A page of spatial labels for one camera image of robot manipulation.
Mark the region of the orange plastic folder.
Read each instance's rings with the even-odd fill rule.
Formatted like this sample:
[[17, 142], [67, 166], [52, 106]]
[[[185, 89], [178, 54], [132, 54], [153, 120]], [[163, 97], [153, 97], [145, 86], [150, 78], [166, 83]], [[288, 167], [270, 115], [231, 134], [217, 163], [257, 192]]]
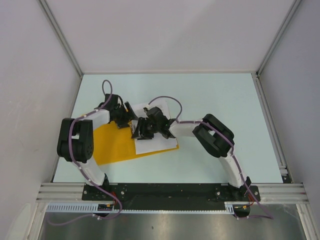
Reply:
[[93, 131], [93, 143], [93, 157], [99, 166], [165, 153], [180, 147], [178, 145], [177, 149], [137, 155], [131, 129], [129, 127], [118, 129], [113, 122]]

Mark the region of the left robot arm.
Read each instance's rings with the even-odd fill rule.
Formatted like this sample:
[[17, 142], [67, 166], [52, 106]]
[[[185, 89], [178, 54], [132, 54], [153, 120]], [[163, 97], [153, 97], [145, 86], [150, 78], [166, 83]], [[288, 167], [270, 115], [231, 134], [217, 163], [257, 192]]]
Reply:
[[137, 119], [129, 102], [117, 94], [106, 94], [105, 101], [91, 112], [78, 118], [64, 118], [61, 122], [57, 154], [77, 167], [100, 200], [110, 196], [111, 188], [106, 173], [93, 157], [94, 130], [112, 122], [118, 129], [127, 128]]

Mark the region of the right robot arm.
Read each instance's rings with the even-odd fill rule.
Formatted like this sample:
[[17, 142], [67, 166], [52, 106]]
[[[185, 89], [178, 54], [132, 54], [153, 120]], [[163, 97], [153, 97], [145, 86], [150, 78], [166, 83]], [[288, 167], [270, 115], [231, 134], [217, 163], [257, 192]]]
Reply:
[[217, 158], [228, 175], [231, 196], [242, 201], [250, 193], [251, 179], [244, 174], [235, 155], [233, 132], [212, 114], [200, 120], [167, 118], [159, 107], [145, 107], [145, 117], [138, 117], [131, 124], [132, 139], [151, 140], [156, 134], [165, 139], [195, 137], [206, 152]]

